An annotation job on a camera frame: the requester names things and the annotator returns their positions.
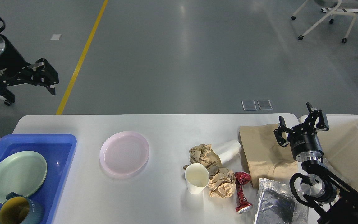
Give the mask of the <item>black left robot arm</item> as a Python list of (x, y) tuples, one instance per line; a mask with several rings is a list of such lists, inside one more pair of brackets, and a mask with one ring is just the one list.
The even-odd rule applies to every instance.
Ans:
[(13, 44), (2, 34), (5, 22), (0, 17), (0, 99), (10, 106), (15, 95), (8, 86), (30, 84), (45, 87), (52, 95), (56, 94), (55, 85), (59, 83), (58, 73), (44, 58), (34, 64), (25, 61)]

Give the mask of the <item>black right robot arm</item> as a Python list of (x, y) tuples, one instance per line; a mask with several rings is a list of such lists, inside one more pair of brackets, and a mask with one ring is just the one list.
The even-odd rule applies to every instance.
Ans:
[(293, 159), (306, 172), (290, 178), (291, 193), (299, 203), (317, 212), (318, 224), (358, 224), (358, 191), (323, 164), (317, 132), (329, 131), (327, 117), (310, 103), (306, 106), (309, 113), (304, 122), (289, 128), (279, 116), (279, 126), (274, 130), (277, 143), (290, 146)]

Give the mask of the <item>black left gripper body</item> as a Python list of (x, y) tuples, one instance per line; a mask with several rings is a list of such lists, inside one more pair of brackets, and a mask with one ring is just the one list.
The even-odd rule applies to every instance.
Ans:
[(15, 77), (23, 68), (30, 65), (13, 44), (0, 34), (0, 82)]

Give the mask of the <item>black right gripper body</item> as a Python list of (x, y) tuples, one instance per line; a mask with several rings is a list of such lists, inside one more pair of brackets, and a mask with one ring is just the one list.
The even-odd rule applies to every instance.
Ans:
[(318, 160), (324, 155), (315, 127), (299, 124), (291, 128), (287, 140), (290, 143), (293, 159), (298, 162)]

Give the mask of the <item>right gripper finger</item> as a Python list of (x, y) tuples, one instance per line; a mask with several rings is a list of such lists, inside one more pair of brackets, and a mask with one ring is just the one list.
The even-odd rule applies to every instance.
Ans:
[(322, 112), (314, 108), (309, 102), (306, 103), (309, 114), (304, 120), (304, 124), (307, 128), (311, 128), (314, 132), (329, 131), (329, 124), (327, 122), (327, 116)]
[(274, 130), (274, 136), (277, 140), (277, 143), (280, 146), (286, 147), (289, 144), (289, 142), (283, 136), (283, 133), (291, 134), (291, 129), (286, 126), (285, 119), (282, 116), (279, 116), (278, 119), (279, 119), (279, 126), (277, 127), (277, 129)]

